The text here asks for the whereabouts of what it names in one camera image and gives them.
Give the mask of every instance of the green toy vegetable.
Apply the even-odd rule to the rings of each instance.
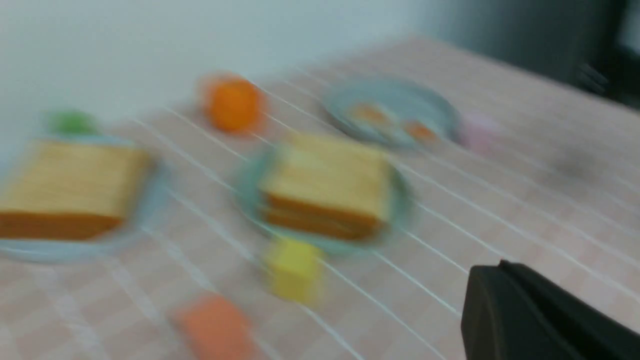
[[[59,135],[94,135],[100,132],[93,116],[82,111],[59,111],[49,116],[49,130]]]

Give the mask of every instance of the checkered tablecloth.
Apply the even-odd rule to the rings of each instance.
[[[232,203],[235,169],[286,131],[336,133],[319,97],[353,76],[422,83],[502,127],[482,158],[451,144],[402,152],[413,222],[395,244],[324,264],[314,308],[281,301],[255,258],[266,243]],[[170,315],[204,291],[253,322],[256,359],[464,359],[469,268],[524,262],[640,330],[640,121],[632,110],[426,40],[371,49],[261,87],[269,127],[213,131],[193,106],[114,129],[175,169],[172,215],[114,257],[42,266],[0,260],[3,360],[189,359]]]

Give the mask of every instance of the toy carrot slice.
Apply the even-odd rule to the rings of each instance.
[[[418,142],[433,141],[438,138],[430,128],[418,121],[408,122],[404,126],[404,130]]]

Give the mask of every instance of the orange toy fruit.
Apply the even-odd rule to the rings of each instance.
[[[175,321],[198,360],[249,360],[253,355],[249,320],[219,295],[203,297]]]
[[[264,94],[240,76],[226,75],[205,86],[205,112],[211,124],[227,133],[251,133],[263,119]]]

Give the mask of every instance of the white wall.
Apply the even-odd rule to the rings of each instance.
[[[422,0],[0,1],[0,149],[43,111],[102,119],[192,95],[202,74],[267,76],[415,29]]]

